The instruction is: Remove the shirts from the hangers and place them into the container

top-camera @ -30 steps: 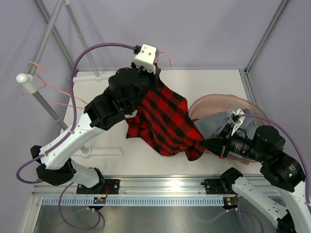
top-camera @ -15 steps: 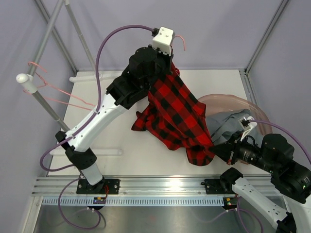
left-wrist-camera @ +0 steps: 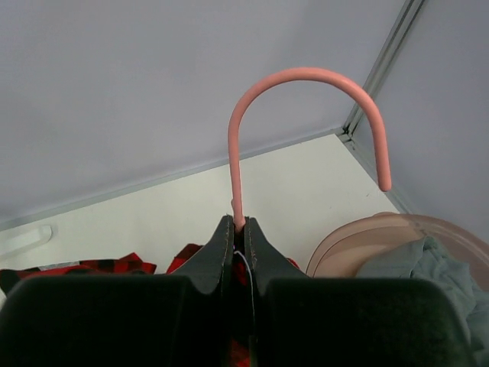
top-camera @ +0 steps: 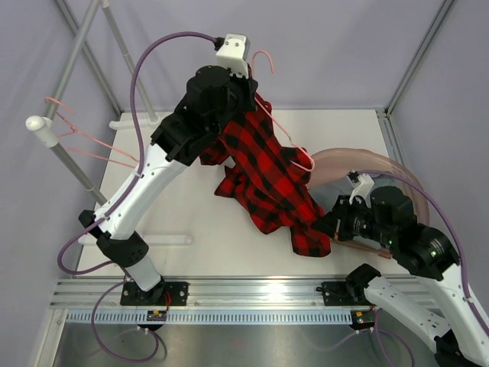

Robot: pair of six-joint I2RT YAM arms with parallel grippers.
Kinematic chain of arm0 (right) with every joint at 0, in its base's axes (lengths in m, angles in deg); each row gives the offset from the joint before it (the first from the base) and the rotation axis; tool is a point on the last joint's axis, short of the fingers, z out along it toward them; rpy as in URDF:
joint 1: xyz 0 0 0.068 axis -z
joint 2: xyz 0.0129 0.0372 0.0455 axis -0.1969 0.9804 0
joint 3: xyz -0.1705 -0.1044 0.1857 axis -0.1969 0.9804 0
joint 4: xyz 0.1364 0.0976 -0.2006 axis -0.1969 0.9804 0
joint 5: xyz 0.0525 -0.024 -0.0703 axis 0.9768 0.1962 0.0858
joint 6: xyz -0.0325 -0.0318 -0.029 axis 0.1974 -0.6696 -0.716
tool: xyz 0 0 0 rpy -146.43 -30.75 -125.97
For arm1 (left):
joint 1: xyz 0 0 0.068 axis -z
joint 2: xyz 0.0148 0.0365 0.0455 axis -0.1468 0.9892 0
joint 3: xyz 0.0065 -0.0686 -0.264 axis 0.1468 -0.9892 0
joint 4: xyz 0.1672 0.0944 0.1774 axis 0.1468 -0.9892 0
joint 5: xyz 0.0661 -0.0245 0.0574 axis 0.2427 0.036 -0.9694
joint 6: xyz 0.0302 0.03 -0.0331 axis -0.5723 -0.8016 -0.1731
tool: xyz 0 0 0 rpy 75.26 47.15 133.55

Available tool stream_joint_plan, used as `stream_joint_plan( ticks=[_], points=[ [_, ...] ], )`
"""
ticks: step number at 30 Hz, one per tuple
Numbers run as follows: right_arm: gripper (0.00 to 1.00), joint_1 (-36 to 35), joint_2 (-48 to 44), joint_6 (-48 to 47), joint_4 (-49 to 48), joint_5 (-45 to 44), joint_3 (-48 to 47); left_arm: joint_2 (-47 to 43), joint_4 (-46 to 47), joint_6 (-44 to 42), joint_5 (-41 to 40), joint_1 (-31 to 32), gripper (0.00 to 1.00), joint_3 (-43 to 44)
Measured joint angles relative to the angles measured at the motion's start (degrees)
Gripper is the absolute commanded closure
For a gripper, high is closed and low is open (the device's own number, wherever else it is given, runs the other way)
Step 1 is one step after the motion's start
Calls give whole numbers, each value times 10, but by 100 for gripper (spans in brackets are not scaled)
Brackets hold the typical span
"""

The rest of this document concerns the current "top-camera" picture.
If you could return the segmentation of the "red black plaid shirt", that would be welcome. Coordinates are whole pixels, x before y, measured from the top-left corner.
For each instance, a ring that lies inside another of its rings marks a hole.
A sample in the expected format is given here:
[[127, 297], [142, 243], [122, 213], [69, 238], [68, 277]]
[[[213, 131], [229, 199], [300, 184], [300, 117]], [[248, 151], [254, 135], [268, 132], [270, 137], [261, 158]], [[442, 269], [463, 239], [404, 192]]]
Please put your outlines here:
[[215, 195], [236, 200], [263, 234], [282, 227], [290, 231], [297, 255], [321, 258], [331, 251], [330, 238], [312, 228], [324, 215], [306, 185], [311, 161], [299, 148], [284, 147], [274, 134], [269, 102], [257, 98], [258, 108], [241, 122], [230, 122], [217, 142], [200, 156], [203, 165], [220, 165], [227, 159], [233, 167]]

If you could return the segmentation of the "grey shirt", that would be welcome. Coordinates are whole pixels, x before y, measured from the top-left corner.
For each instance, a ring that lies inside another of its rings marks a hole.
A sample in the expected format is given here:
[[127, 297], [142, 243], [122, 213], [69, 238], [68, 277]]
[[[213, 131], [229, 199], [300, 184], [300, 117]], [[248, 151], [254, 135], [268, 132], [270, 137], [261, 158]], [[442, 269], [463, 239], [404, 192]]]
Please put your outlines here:
[[333, 208], [339, 196], [349, 198], [352, 192], [361, 187], [361, 193], [365, 193], [365, 202], [370, 206], [370, 194], [378, 187], [397, 187], [396, 181], [391, 177], [382, 175], [371, 175], [370, 179], [361, 179], [360, 183], [352, 183], [348, 177], [338, 180], [321, 183], [317, 187], [309, 189], [311, 197], [326, 211]]

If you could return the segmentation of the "pink wire hanger front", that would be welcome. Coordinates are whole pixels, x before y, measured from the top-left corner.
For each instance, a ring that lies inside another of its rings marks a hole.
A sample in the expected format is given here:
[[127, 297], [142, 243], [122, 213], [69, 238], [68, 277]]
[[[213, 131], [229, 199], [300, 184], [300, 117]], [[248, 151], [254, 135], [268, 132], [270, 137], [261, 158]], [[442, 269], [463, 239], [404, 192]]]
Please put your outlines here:
[[64, 123], [67, 130], [58, 135], [65, 142], [78, 142], [78, 145], [68, 145], [70, 152], [95, 158], [122, 167], [135, 168], [139, 159], [133, 154], [116, 148], [94, 136], [79, 130], [66, 116], [57, 113], [57, 118]]

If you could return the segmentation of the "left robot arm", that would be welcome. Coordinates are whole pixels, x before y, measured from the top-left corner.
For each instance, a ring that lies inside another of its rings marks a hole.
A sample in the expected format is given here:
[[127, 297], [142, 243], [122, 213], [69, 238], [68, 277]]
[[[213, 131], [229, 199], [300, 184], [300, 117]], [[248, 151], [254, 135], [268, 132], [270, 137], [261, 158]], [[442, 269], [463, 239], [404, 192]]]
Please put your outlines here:
[[256, 90], [250, 71], [219, 66], [197, 70], [176, 108], [151, 135], [142, 164], [106, 204], [80, 213], [80, 223], [102, 254], [127, 271], [134, 282], [130, 293], [144, 304], [163, 299], [165, 281], [136, 225], [166, 186], [210, 148], [230, 122], [255, 111]]

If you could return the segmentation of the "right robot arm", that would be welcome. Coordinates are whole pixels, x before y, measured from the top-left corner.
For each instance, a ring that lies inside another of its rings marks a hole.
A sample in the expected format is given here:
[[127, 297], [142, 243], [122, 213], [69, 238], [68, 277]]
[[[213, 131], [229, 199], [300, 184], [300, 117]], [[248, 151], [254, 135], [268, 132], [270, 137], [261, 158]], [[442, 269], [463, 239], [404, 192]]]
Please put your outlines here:
[[443, 232], [418, 221], [412, 200], [399, 188], [376, 188], [368, 202], [339, 196], [313, 228], [340, 242], [362, 237], [388, 249], [426, 288], [441, 314], [419, 306], [368, 264], [346, 277], [349, 300], [386, 311], [428, 346], [440, 366], [488, 364], [487, 315], [464, 292], [461, 256]]

